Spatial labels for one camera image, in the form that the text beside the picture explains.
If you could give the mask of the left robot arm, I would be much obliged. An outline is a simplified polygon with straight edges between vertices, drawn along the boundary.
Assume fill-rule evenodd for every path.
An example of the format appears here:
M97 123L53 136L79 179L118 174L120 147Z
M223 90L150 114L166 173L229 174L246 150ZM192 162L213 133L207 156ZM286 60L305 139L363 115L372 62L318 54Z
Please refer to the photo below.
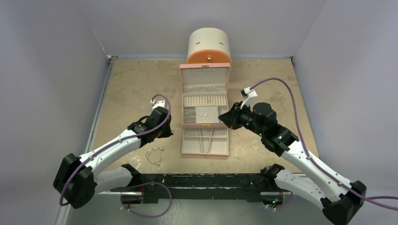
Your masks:
M140 179L133 175L130 166L123 165L113 171L105 171L112 163L126 154L153 142L156 138L172 136L170 110L158 106L145 122L136 121L116 138L91 152L80 156L65 156L53 182L60 193L60 206L74 209L86 205L95 195L114 188L124 187L133 192L139 188Z

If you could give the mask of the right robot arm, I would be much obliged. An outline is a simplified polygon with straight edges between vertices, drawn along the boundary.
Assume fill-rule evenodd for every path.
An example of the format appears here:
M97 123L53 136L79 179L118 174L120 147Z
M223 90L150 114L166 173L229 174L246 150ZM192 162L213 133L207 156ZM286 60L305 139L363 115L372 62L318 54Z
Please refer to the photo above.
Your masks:
M295 178L293 173L279 165L266 172L263 184L274 191L282 188L320 208L324 216L335 225L348 224L364 201L351 193L363 195L367 187L361 181L350 181L337 174L317 156L303 146L302 141L288 128L278 124L276 112L268 103L256 103L253 108L236 102L226 113L219 115L228 128L241 127L261 137L264 147L297 167L306 178Z

